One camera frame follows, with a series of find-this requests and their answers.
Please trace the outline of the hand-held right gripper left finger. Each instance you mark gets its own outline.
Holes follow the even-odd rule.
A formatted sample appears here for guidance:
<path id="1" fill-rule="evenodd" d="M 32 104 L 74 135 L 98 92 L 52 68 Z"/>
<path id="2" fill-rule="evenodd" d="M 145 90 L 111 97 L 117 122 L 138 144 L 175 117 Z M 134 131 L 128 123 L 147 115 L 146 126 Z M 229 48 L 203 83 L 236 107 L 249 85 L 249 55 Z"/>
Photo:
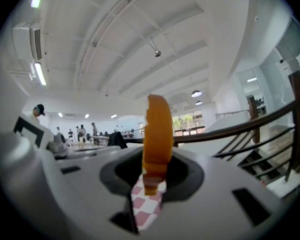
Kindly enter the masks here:
<path id="1" fill-rule="evenodd" d="M 55 160 L 40 150 L 45 219 L 52 240 L 141 240 L 131 191 L 141 174 L 141 147 Z"/>

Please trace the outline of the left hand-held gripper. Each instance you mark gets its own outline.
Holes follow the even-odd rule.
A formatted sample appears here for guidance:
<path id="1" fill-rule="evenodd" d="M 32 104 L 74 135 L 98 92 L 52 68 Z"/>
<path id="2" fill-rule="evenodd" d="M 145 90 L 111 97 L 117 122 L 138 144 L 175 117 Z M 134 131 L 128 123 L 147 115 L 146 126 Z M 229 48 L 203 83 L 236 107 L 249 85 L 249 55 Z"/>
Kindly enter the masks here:
<path id="1" fill-rule="evenodd" d="M 41 156 L 64 158 L 68 149 L 60 134 L 20 115 L 14 125 L 0 126 L 0 164 L 40 164 Z"/>

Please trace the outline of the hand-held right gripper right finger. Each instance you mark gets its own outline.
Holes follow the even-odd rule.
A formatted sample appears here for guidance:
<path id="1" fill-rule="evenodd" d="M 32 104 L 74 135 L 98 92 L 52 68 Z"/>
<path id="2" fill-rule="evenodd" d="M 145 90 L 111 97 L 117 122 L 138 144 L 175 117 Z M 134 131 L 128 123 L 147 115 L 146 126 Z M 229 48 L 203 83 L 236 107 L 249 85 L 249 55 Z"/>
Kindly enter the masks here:
<path id="1" fill-rule="evenodd" d="M 258 240 L 284 213 L 282 200 L 238 166 L 176 147 L 173 154 L 197 163 L 203 183 L 187 200 L 163 202 L 146 240 Z"/>

